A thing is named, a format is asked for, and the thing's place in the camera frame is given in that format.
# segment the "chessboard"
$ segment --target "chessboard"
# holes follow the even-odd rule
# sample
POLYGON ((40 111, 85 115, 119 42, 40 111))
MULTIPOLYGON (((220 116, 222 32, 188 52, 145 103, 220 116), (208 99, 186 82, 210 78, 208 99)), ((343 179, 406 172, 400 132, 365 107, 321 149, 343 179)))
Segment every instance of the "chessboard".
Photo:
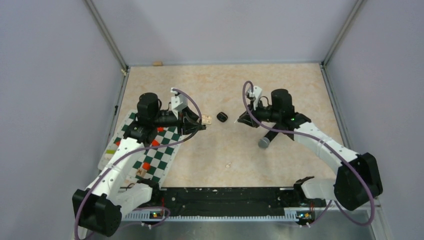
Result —
MULTIPOLYGON (((127 130, 128 126, 136 119, 136 112, 136 110, 130 110, 125 116, 124 120, 120 123, 118 128, 120 130, 115 132, 103 152, 102 158, 97 166, 99 170, 103 170, 112 159, 113 155, 118 149, 125 131, 127 130)), ((181 137, 177 133, 176 127, 164 127, 158 131, 157 136, 152 144, 166 145, 178 142, 183 138, 184 136, 181 137)), ((145 151, 142 157, 140 157, 137 162, 135 162, 134 166, 132 166, 123 187, 127 187, 131 183, 136 183, 137 180, 142 178, 151 179, 159 183, 159 187, 161 187, 165 181, 168 171, 171 168, 171 164, 174 161, 180 145, 181 144, 169 147, 160 147, 157 149, 149 149, 145 151)))

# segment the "small black object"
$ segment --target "small black object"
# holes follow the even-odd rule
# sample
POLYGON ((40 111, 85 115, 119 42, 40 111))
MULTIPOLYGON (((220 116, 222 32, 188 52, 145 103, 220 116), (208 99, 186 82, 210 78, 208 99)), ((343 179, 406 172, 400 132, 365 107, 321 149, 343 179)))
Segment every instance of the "small black object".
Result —
POLYGON ((227 116, 225 113, 223 113, 223 112, 218 113, 218 115, 216 115, 216 118, 217 118, 220 122, 225 122, 225 121, 227 121, 227 120, 228 120, 228 116, 227 116))

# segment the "wire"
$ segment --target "wire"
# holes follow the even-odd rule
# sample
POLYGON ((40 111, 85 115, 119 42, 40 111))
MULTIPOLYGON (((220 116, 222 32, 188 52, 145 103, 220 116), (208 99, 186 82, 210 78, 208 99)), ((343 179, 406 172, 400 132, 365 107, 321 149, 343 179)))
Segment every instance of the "wire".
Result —
POLYGON ((170 107, 171 107, 171 102, 168 102, 168 109, 167 109, 167 111, 170 110, 170 107))
POLYGON ((158 98, 157 101, 159 102, 159 110, 162 108, 162 101, 158 98))
POLYGON ((264 125, 264 124, 262 124, 258 119, 256 119, 256 117, 255 116, 253 116, 253 114, 252 114, 252 111, 249 109, 249 106, 248 106, 248 103, 246 102, 246 99, 245 99, 245 92, 246 92, 246 86, 247 85, 250 85, 250 89, 253 91, 253 87, 254 87, 254 85, 253 85, 253 83, 251 82, 251 81, 246 81, 245 83, 244 83, 244 85, 243 85, 243 93, 242 93, 242 97, 243 97, 243 104, 244 104, 244 107, 246 108, 246 112, 249 114, 249 116, 250 116, 250 118, 253 120, 253 121, 255 121, 257 124, 259 124, 259 126, 261 126, 261 127, 263 127, 263 128, 265 128, 265 129, 267 129, 267 130, 269 130, 269 131, 272 131, 272 132, 276 132, 276 133, 283 133, 283 134, 294 134, 294 135, 300 135, 300 136, 304 136, 304 137, 308 137, 308 138, 311 138, 311 139, 314 139, 314 140, 316 140, 316 141, 318 141, 318 142, 320 142, 320 143, 322 143, 328 150, 330 150, 330 152, 332 152, 338 159, 340 159, 340 161, 344 164, 344 165, 346 165, 346 167, 353 173, 353 175, 355 175, 355 177, 358 179, 358 181, 360 182, 360 184, 363 186, 363 188, 365 189, 365 192, 366 192, 366 195, 368 196, 368 198, 369 198, 369 203, 370 203, 370 205, 371 205, 371 213, 370 213, 370 216, 369 216, 369 219, 368 219, 368 221, 366 221, 366 222, 358 222, 358 221, 355 221, 355 220, 353 220, 351 217, 349 217, 348 216, 348 214, 342 209, 342 207, 340 207, 339 205, 338 205, 338 203, 336 202, 336 205, 337 205, 337 207, 338 207, 338 209, 340 209, 340 211, 341 211, 341 213, 343 214, 343 215, 345 215, 349 220, 351 220, 354 224, 356 224, 356 225, 359 225, 359 226, 368 226, 368 225, 370 225, 372 222, 373 222, 373 220, 374 220, 374 216, 375 216, 375 213, 376 213, 376 206, 375 206, 375 203, 374 203, 374 198, 373 198, 373 194, 371 193, 371 191, 370 191, 370 188, 368 188, 368 186, 367 186, 367 184, 365 183, 365 181, 362 179, 362 177, 361 177, 361 175, 359 175, 359 173, 354 169, 354 167, 352 167, 352 165, 350 165, 349 164, 349 162, 348 161, 346 161, 336 150, 334 150, 328 143, 326 143, 325 141, 322 141, 321 139, 319 139, 318 137, 316 137, 316 136, 314 136, 314 135, 311 135, 311 134, 307 134, 307 133, 303 133, 303 132, 298 132, 298 131, 289 131, 289 130, 280 130, 280 129, 274 129, 274 128, 271 128, 271 127, 268 127, 268 126, 266 126, 266 125, 264 125))
POLYGON ((130 184, 128 184, 128 186, 121 186, 120 189, 128 190, 128 189, 132 188, 134 185, 135 185, 135 183, 130 183, 130 184))
POLYGON ((270 100, 268 99, 268 97, 267 97, 267 96, 261 96, 261 97, 259 98, 259 100, 261 100, 261 98, 266 98, 266 104, 267 104, 267 105, 270 105, 270 100))
MULTIPOLYGON (((195 101, 193 100, 193 98, 191 98, 189 95, 187 95, 187 93, 177 89, 177 88, 173 88, 174 91, 176 91, 179 94, 182 94, 184 97, 186 97, 194 106, 194 108, 196 108, 197 110, 197 114, 200 116, 199 119, 199 124, 202 124, 202 113, 199 109, 199 106, 195 103, 195 101)), ((145 150, 150 150, 150 149, 159 149, 159 148, 165 148, 165 147, 171 147, 171 146, 175 146, 178 144, 182 144, 186 141, 188 141, 189 139, 191 139, 192 137, 194 137, 194 135, 199 131, 199 128, 196 128, 195 131, 190 134, 188 137, 184 138, 181 141, 177 141, 177 142, 173 142, 173 143, 169 143, 169 144, 165 144, 165 145, 158 145, 158 146, 147 146, 147 147, 141 147, 138 148, 136 150, 132 150, 127 152, 126 154, 124 154, 123 156, 121 156, 120 158, 118 158, 118 160, 116 160, 113 165, 116 166, 118 163, 120 163, 122 160, 124 160, 126 157, 130 156, 131 154, 135 154, 141 151, 145 151, 145 150)), ((75 223, 73 225, 73 234, 74 234, 74 239, 75 240, 85 240, 87 238, 84 239, 80 239, 80 236, 78 235, 78 222, 80 221, 80 217, 81 217, 81 212, 83 211, 83 207, 87 202, 87 199, 89 198, 89 196, 91 195, 91 193, 94 191, 94 189, 97 187, 97 185, 99 185, 99 183, 105 178, 105 176, 111 171, 112 168, 108 168, 104 171, 103 174, 101 174, 97 181, 93 184, 93 186, 91 187, 90 190, 88 190, 87 194, 85 195, 85 197, 82 199, 81 204, 78 207, 78 211, 76 212, 75 215, 75 223)))

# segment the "white bracket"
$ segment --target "white bracket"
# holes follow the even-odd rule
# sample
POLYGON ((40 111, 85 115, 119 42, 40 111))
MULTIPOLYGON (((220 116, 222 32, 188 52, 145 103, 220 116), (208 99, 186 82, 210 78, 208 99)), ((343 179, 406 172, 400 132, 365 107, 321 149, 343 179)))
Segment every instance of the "white bracket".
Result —
POLYGON ((253 91, 249 88, 246 92, 246 96, 249 97, 249 99, 253 99, 253 110, 256 110, 259 99, 262 97, 262 88, 254 86, 253 91))
POLYGON ((171 97, 171 111, 178 119, 178 113, 189 105, 188 100, 187 97, 183 96, 182 94, 177 95, 178 92, 175 91, 173 87, 171 88, 171 93, 176 95, 171 97))

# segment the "black cylindrical object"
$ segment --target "black cylindrical object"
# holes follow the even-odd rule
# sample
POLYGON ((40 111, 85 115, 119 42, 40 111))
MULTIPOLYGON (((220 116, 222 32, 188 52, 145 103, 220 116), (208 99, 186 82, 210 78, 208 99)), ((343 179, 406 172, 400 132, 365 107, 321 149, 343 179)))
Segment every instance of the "black cylindrical object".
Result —
POLYGON ((158 116, 159 99, 153 92, 147 92, 140 96, 137 103, 137 117, 139 122, 151 123, 158 116))
POLYGON ((271 92, 271 102, 274 109, 283 109, 292 105, 292 96, 286 89, 275 89, 271 92))
POLYGON ((180 121, 175 117, 172 111, 161 110, 159 116, 153 120, 153 125, 165 128, 177 127, 180 125, 180 121))

